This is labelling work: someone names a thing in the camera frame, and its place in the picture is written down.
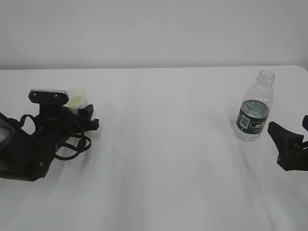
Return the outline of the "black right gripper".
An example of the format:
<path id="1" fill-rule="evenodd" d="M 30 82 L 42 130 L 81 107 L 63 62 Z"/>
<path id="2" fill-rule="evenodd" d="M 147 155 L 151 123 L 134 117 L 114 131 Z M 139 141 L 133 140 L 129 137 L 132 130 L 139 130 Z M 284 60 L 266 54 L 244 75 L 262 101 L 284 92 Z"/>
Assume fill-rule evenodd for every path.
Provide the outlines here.
<path id="1" fill-rule="evenodd" d="M 277 164 L 283 170 L 308 170 L 308 142 L 303 142 L 303 135 L 290 132 L 275 122 L 269 122 L 268 134 L 277 147 Z"/>

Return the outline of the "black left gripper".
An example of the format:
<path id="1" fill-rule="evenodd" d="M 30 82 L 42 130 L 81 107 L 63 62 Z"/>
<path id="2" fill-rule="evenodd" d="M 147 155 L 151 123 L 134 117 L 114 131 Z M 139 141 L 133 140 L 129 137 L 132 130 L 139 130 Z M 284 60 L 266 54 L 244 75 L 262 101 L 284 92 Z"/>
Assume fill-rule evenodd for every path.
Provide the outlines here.
<path id="1" fill-rule="evenodd" d="M 57 117 L 42 119 L 37 116 L 39 129 L 35 138 L 52 154 L 61 147 L 69 148 L 77 154 L 83 153 L 91 147 L 91 139 L 85 133 L 96 131 L 100 126 L 99 119 L 91 120 L 93 113 L 94 106 L 89 104 L 78 109 L 78 115 L 66 112 L 63 107 Z"/>

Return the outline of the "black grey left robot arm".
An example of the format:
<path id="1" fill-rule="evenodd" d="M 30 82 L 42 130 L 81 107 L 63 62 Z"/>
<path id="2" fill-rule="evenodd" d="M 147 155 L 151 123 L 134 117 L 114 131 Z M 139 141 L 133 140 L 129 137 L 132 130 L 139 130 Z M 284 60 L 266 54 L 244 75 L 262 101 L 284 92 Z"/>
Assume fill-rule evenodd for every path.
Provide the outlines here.
<path id="1" fill-rule="evenodd" d="M 99 128 L 92 119 L 92 104 L 72 113 L 64 106 L 41 106 L 37 116 L 20 120 L 0 115 L 7 132 L 0 142 L 0 176 L 3 179 L 36 181 L 44 178 L 54 159 L 69 161 L 91 147 L 85 132 Z"/>

